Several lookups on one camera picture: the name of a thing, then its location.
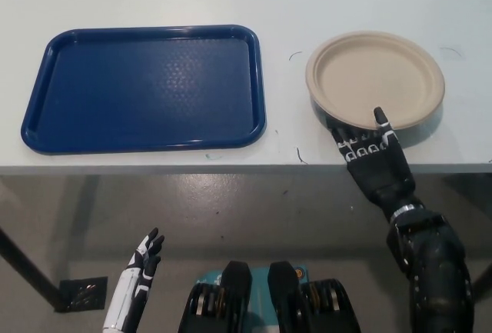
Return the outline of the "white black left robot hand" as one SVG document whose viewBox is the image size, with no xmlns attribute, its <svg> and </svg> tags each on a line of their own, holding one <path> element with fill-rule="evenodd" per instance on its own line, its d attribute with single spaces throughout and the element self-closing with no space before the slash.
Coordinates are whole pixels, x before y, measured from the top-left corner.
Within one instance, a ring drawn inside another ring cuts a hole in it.
<svg viewBox="0 0 492 333">
<path fill-rule="evenodd" d="M 165 237 L 158 228 L 151 230 L 121 273 L 108 308 L 103 332 L 136 332 L 147 304 L 151 286 L 161 257 Z"/>
</svg>

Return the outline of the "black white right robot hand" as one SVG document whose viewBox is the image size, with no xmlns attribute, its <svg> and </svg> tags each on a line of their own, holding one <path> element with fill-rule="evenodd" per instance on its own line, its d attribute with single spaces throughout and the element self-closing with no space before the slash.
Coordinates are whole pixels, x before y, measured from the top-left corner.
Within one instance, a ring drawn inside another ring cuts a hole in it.
<svg viewBox="0 0 492 333">
<path fill-rule="evenodd" d="M 334 128 L 331 134 L 356 185 L 386 219 L 391 219 L 404 206 L 417 208 L 422 202 L 414 194 L 414 176 L 382 108 L 374 109 L 374 119 L 374 131 L 359 134 Z"/>
</svg>

